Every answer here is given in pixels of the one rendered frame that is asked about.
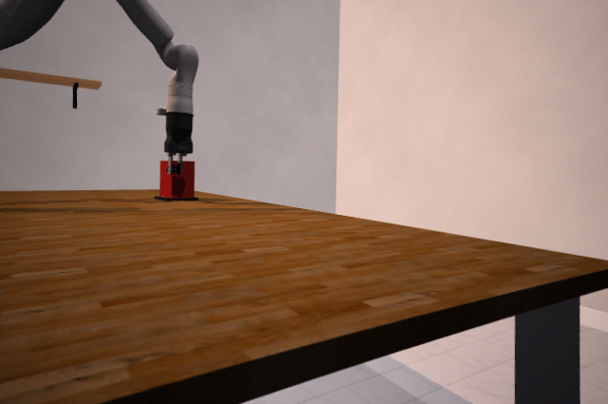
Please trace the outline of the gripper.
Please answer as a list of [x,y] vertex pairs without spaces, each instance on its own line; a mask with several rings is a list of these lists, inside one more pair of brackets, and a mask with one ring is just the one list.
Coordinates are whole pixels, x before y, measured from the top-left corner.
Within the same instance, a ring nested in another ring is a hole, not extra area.
[[[165,115],[166,114],[166,115]],[[182,175],[182,156],[193,153],[193,99],[182,95],[169,95],[166,108],[157,108],[157,115],[166,116],[164,152],[168,155],[168,174],[173,175],[173,156],[178,153],[177,175]],[[191,153],[190,153],[191,152]],[[171,156],[170,156],[171,155]]]

